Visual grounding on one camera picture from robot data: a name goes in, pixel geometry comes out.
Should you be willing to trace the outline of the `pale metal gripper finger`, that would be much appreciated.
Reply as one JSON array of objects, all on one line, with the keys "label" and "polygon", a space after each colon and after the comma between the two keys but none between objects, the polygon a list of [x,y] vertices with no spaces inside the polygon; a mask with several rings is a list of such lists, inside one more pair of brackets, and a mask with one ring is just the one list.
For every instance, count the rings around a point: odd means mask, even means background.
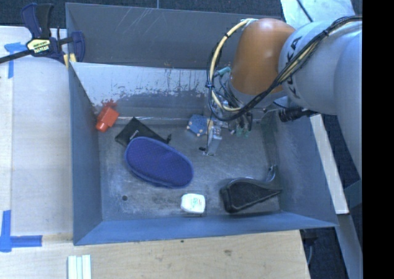
[{"label": "pale metal gripper finger", "polygon": [[207,144],[204,148],[203,154],[204,155],[215,155],[217,150],[217,127],[212,126],[210,130],[208,130],[207,135]]},{"label": "pale metal gripper finger", "polygon": [[212,128],[212,154],[215,155],[222,141],[222,128],[214,126]]}]

